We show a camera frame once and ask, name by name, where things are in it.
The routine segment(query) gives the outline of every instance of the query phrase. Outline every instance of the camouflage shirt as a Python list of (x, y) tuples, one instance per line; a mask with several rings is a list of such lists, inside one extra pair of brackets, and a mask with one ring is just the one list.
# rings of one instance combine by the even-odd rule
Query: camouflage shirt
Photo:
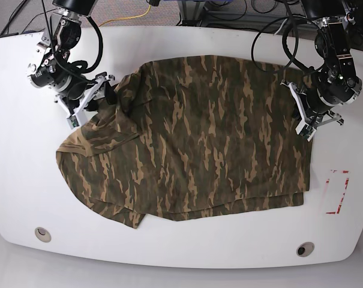
[(117, 86), (117, 105), (101, 101), (61, 145), (58, 166), (83, 204), (133, 228), (145, 214), (180, 221), (302, 205), (311, 143), (296, 135), (295, 102), (280, 86), (301, 76), (221, 56), (147, 63)]

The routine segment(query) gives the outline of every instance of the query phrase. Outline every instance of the white table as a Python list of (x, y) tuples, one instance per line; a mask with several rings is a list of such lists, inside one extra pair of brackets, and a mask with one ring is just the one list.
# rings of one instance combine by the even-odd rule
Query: white table
[[(186, 27), (101, 31), (104, 57), (89, 77), (107, 71), (117, 81), (158, 59), (209, 54), (250, 59), (255, 36)], [(147, 215), (134, 230), (81, 204), (57, 168), (55, 151), (71, 130), (64, 111), (53, 103), (53, 93), (33, 88), (25, 74), (40, 37), (0, 39), (0, 233), (5, 240), (90, 259), (188, 268), (293, 266), (350, 256), (363, 228), (363, 92), (351, 105), (336, 109), (345, 119), (343, 127), (333, 123), (316, 133), (311, 190), (305, 193), (303, 206), (182, 222)], [(363, 52), (352, 53), (363, 80)], [(96, 55), (96, 35), (84, 29), (71, 59), (93, 63)], [(281, 38), (263, 35), (256, 58), (285, 64)], [(300, 40), (298, 58), (315, 67), (322, 63), (312, 41)], [(332, 174), (331, 169), (349, 171), (339, 214), (326, 214), (331, 207), (337, 210), (345, 177)], [(39, 241), (36, 227), (47, 229), (52, 241)], [(296, 249), (308, 241), (315, 250), (308, 257), (298, 257)]]

